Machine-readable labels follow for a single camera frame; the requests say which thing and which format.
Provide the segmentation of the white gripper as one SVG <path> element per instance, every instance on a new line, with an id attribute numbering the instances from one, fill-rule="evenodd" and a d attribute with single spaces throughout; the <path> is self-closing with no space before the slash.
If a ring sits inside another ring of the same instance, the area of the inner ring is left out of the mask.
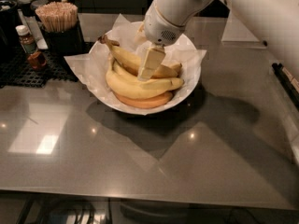
<path id="1" fill-rule="evenodd" d="M 169 7 L 162 0 L 154 0 L 151 3 L 145 15 L 144 23 L 140 24 L 134 37 L 134 42 L 138 45 L 146 42 L 147 39 L 156 44 L 142 49 L 141 64 L 137 76 L 139 80 L 151 79 L 164 60 L 163 46 L 176 43 L 185 27 L 186 25 L 179 18 L 179 13 L 173 7 Z"/>

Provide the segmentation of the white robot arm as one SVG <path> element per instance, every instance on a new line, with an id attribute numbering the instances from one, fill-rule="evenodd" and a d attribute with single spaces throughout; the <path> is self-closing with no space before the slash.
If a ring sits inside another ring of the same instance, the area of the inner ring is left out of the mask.
<path id="1" fill-rule="evenodd" d="M 295 76 L 299 76 L 299 0 L 220 0 Z M 189 20 L 211 0 L 153 0 L 144 19 L 145 37 L 170 46 Z"/>

